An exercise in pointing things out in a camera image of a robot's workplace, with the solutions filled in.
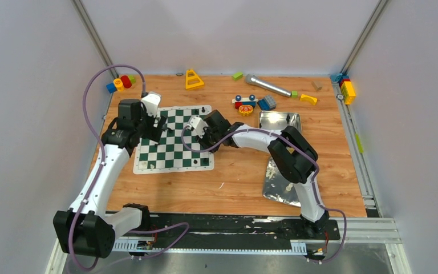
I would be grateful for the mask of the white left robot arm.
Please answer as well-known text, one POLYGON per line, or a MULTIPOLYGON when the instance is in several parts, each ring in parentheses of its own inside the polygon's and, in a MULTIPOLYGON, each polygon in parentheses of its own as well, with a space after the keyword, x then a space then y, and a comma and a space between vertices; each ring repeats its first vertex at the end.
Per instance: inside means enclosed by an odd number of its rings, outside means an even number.
POLYGON ((123 99, 118 113, 101 137, 99 155, 89 177, 67 211, 53 218, 63 252, 106 258, 115 241, 129 231, 147 235, 152 228, 148 207, 126 204, 107 216, 107 204, 125 164, 141 140, 158 142, 166 117, 158 111, 161 95, 149 92, 141 99, 123 99))

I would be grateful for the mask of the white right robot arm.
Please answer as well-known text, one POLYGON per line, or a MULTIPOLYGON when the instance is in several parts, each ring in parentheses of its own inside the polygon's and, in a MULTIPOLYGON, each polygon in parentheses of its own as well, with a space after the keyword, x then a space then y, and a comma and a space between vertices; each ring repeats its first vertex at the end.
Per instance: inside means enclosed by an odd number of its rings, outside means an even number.
POLYGON ((196 136, 199 153, 214 153, 220 145, 269 153, 279 173, 294 185, 305 235, 315 239, 325 232, 330 215, 318 191, 318 154, 295 127, 265 130, 242 122, 231 124, 214 110, 205 118, 191 117, 184 130, 196 136))

